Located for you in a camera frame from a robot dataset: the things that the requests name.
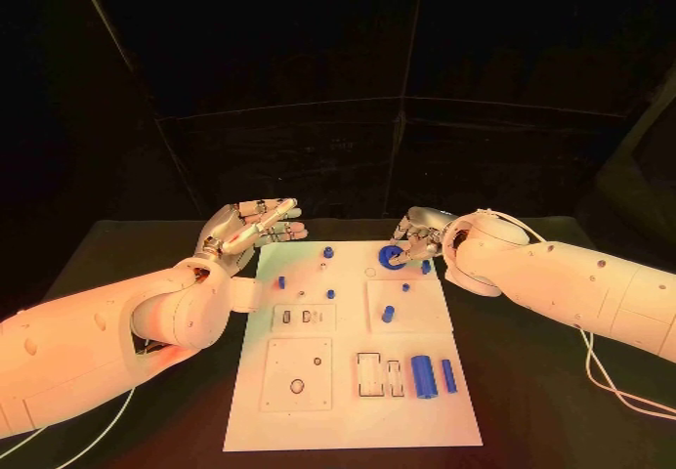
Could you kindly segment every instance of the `white board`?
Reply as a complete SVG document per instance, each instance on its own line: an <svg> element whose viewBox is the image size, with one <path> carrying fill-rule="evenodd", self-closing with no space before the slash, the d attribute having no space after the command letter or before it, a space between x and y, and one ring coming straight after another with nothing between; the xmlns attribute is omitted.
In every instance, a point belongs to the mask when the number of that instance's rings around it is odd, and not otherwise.
<svg viewBox="0 0 676 469"><path fill-rule="evenodd" d="M264 298L248 318L225 451L482 445L434 266L428 275L420 262L385 269L384 245L302 241L263 248ZM389 323L385 306L395 306ZM417 355L433 362L438 397L430 400L415 395ZM443 359L453 365L453 394Z"/></svg>

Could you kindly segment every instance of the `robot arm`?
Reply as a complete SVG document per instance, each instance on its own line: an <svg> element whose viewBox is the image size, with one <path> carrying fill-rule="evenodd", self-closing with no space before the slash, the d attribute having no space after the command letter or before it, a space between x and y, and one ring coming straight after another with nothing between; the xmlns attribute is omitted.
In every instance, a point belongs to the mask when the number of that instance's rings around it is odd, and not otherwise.
<svg viewBox="0 0 676 469"><path fill-rule="evenodd" d="M492 210L456 217L414 207L392 239L408 235L411 247L391 264L443 255L462 288L505 293L548 318L676 362L676 276L562 242L531 242L526 231Z"/></svg>
<svg viewBox="0 0 676 469"><path fill-rule="evenodd" d="M260 284L232 277L254 245L307 235L296 200L227 205L193 257L20 311L0 323L0 438L80 415L209 347L229 312L258 308ZM139 350L134 336L153 340Z"/></svg>

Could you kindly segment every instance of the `blue screw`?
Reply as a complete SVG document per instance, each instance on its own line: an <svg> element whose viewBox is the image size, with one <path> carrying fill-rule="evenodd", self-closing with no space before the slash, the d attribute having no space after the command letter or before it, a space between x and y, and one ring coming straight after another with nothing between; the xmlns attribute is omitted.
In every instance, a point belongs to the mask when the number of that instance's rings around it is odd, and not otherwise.
<svg viewBox="0 0 676 469"><path fill-rule="evenodd" d="M391 322L394 315L395 315L395 307L388 306L384 312L384 322Z"/></svg>

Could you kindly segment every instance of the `table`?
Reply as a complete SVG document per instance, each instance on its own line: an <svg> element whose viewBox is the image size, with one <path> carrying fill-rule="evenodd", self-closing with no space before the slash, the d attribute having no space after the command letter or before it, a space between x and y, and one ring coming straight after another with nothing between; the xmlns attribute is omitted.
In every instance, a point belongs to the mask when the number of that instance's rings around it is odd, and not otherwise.
<svg viewBox="0 0 676 469"><path fill-rule="evenodd" d="M387 239L400 220L309 220L312 240ZM552 240L591 247L568 217L526 222ZM46 299L172 266L191 256L201 221L100 221ZM258 257L242 276L253 277ZM446 265L437 259L444 275ZM71 467L88 468L662 468L676 465L676 423L629 410L584 374L580 333L515 305L443 281L485 446L224 453L247 316L193 359L139 387L108 435ZM622 389L676 405L676 364L598 339L597 353ZM3 461L49 468L105 428L126 395L55 425ZM0 452L26 435L0 441Z"/></svg>

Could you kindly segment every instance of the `robotic hand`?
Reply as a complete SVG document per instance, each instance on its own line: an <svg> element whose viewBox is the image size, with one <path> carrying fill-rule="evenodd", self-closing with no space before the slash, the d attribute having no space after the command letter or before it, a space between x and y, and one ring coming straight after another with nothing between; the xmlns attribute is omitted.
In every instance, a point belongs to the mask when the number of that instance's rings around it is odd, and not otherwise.
<svg viewBox="0 0 676 469"><path fill-rule="evenodd" d="M214 344L231 311L257 311L261 285L232 276L254 246L306 237L303 224L284 222L300 215L294 207L294 199L225 205L173 268L0 323L0 438L101 405ZM136 337L155 342L139 348Z"/></svg>
<svg viewBox="0 0 676 469"><path fill-rule="evenodd" d="M489 210L457 217L413 207L391 243L391 259L444 256L447 280L676 362L676 276L562 242L548 242L513 217Z"/></svg>

